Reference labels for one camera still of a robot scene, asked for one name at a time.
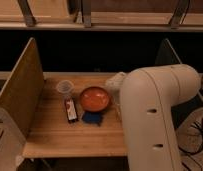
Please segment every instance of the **plastic cup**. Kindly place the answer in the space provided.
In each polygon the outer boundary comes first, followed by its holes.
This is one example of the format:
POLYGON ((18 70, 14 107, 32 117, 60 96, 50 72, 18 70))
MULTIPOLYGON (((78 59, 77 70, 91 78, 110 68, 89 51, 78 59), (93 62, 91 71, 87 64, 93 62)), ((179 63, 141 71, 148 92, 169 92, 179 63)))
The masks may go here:
POLYGON ((73 89, 74 84, 69 80, 62 80, 56 86, 56 90, 63 95, 64 99, 72 98, 73 89))

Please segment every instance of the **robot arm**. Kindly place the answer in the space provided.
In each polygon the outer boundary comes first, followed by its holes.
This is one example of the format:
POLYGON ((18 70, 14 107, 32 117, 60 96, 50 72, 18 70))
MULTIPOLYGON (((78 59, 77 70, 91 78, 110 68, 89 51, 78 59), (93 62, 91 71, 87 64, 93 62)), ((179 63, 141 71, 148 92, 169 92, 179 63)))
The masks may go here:
POLYGON ((127 75, 120 104, 131 171, 182 171, 171 106, 193 98, 199 88, 198 73, 183 64, 127 75))

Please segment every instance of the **wall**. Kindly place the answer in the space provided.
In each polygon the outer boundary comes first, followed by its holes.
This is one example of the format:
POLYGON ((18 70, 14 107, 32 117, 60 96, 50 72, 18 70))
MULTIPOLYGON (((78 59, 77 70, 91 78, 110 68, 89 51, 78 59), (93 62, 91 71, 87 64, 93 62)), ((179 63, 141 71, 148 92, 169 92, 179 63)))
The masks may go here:
POLYGON ((203 33, 0 30, 0 70, 14 66, 35 37, 44 71, 131 71, 154 64, 169 38, 184 63, 203 71, 203 33))

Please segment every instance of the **wooden tabletop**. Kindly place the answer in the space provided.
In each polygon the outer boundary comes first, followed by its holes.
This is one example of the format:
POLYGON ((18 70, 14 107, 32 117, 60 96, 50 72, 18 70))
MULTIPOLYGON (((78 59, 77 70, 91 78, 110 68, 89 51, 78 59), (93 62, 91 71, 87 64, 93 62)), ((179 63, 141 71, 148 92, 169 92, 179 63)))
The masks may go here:
POLYGON ((121 120, 117 106, 112 102, 103 112, 101 126, 81 120, 83 109, 79 104, 80 92, 89 86, 104 87, 111 75, 69 75, 47 78, 36 109, 35 119, 27 138, 25 158, 49 157, 101 157, 126 156, 121 120), (63 106, 63 98, 55 87, 61 80, 70 80, 75 89, 75 101, 79 121, 69 124, 63 106))

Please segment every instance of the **orange bowl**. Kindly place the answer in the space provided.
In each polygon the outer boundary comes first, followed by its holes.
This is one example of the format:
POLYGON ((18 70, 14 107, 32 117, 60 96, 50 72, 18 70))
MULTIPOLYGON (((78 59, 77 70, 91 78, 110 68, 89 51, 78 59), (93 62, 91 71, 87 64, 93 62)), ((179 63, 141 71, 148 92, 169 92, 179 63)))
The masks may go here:
POLYGON ((110 103, 109 93, 101 87, 88 87, 80 94, 80 104, 85 111, 99 112, 110 103))

